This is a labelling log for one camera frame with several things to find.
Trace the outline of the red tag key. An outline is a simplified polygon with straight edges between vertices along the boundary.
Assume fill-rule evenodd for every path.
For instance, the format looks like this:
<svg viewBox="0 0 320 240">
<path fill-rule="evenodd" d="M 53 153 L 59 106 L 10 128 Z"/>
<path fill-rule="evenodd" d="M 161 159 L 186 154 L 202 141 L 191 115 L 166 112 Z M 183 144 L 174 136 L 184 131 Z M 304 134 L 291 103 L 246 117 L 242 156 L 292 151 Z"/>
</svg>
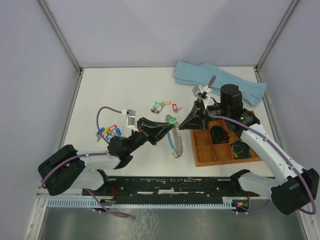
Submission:
<svg viewBox="0 0 320 240">
<path fill-rule="evenodd" d="M 176 103 L 172 104 L 172 110 L 174 113 L 178 113 L 181 109 L 182 107 L 178 107 Z"/>
</svg>

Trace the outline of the large keyring holder blue handle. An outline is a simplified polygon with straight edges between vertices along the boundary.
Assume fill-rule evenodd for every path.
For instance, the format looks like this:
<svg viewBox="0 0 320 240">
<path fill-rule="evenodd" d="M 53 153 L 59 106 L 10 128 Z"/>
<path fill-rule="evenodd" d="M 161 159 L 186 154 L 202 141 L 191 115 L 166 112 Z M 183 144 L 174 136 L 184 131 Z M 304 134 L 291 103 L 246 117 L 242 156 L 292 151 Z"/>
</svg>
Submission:
<svg viewBox="0 0 320 240">
<path fill-rule="evenodd" d="M 178 120 L 171 116 L 170 114 L 167 114 L 165 116 L 165 121 L 169 123 L 170 119 L 175 119 L 174 122 L 174 128 L 167 134 L 169 145 L 171 149 L 173 150 L 172 155 L 174 158 L 178 159 L 183 154 L 183 141 L 181 134 L 179 133 L 179 123 Z"/>
</svg>

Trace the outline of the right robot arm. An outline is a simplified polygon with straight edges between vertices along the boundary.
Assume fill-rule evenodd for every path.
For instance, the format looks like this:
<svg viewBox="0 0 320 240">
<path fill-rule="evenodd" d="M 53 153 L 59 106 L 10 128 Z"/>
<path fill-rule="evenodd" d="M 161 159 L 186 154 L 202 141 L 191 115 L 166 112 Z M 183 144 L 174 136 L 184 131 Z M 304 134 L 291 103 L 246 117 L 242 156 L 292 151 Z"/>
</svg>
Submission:
<svg viewBox="0 0 320 240">
<path fill-rule="evenodd" d="M 224 120 L 226 127 L 253 149 L 273 174 L 273 178 L 259 176 L 249 170 L 233 175 L 229 183 L 236 196 L 252 192 L 273 202 L 284 215 L 301 211 L 315 215 L 320 175 L 306 169 L 292 159 L 267 133 L 260 120 L 244 108 L 242 92 L 234 84 L 220 88 L 220 101 L 209 104 L 211 85 L 196 85 L 196 97 L 191 112 L 179 125 L 180 130 L 208 129 L 209 122 Z"/>
</svg>

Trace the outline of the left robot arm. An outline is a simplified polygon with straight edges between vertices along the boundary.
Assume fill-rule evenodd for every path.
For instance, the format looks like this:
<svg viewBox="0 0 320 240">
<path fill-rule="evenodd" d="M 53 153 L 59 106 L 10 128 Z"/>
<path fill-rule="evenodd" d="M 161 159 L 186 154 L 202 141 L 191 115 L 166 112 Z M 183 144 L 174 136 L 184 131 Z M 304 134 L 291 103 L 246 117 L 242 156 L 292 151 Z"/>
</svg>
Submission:
<svg viewBox="0 0 320 240">
<path fill-rule="evenodd" d="M 67 144 L 38 166 L 41 187 L 50 196 L 60 195 L 69 189 L 90 189 L 106 195 L 111 183 L 104 179 L 101 171 L 126 167 L 133 159 L 134 151 L 147 142 L 157 145 L 174 127 L 173 123 L 142 117 L 137 121 L 137 130 L 132 130 L 129 137 L 114 136 L 104 151 L 80 152 Z"/>
</svg>

